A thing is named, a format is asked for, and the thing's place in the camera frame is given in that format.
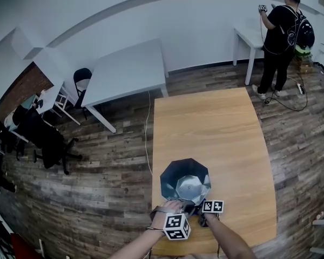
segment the metal lampshade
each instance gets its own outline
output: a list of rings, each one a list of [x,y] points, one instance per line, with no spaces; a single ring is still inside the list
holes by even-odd
[[[208,169],[192,158],[172,161],[160,180],[164,198],[191,201],[195,206],[211,189]]]

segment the black t-shirt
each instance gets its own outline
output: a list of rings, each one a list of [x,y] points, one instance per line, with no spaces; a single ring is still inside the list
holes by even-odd
[[[268,19],[276,27],[273,30],[267,31],[264,51],[268,50],[268,52],[272,53],[283,53],[288,47],[292,49],[292,47],[288,45],[287,36],[290,28],[295,31],[295,27],[293,26],[295,26],[295,19],[297,18],[294,14],[294,10],[290,7],[277,6],[268,15]]]

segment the light wood tabletop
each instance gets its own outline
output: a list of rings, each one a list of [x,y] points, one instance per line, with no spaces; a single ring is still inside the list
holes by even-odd
[[[193,158],[209,170],[208,200],[224,200],[221,221],[250,246],[276,237],[272,171],[263,133],[245,88],[209,91],[155,100],[152,208],[160,205],[160,175],[173,160]],[[165,237],[153,254],[216,253],[209,228],[189,220],[186,241]]]

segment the wooden floor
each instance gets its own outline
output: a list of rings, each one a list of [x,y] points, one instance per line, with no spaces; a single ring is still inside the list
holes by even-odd
[[[247,64],[222,66],[170,76],[171,96],[208,90],[243,87]],[[262,64],[253,70],[259,83]],[[293,70],[289,75],[299,80]],[[261,122],[272,165],[276,190],[278,234],[276,239],[254,248],[258,258],[320,258],[310,246],[324,247],[324,228],[313,228],[316,214],[324,211],[324,74],[303,77],[307,108],[293,112],[272,101],[265,105],[247,87]],[[153,100],[147,126],[147,149],[152,162]],[[287,80],[280,99],[301,108],[306,97]],[[49,258],[107,258],[136,238],[149,224],[151,174],[145,147],[148,93],[102,104],[106,118],[117,128],[112,134],[92,116],[71,114],[78,126],[64,117],[57,128],[67,139],[78,137],[72,151],[83,160],[69,160],[70,175],[60,167],[44,169],[32,162],[33,145],[20,161],[7,155],[4,165],[9,179],[19,186],[17,194],[2,190],[0,212],[11,228],[38,247],[45,243]]]

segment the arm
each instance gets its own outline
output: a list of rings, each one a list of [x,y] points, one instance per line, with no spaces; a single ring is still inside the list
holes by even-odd
[[[261,20],[263,21],[265,27],[268,30],[275,29],[276,26],[269,21],[268,16],[265,11],[261,11],[260,16],[261,16]]]
[[[204,214],[206,223],[228,259],[257,259],[247,243],[221,223],[214,214]]]
[[[182,204],[180,201],[167,201],[162,206],[178,211],[182,207]],[[165,213],[156,212],[151,227],[163,229],[165,218]],[[163,236],[164,233],[162,231],[147,230],[133,242],[109,257],[109,259],[142,259]]]

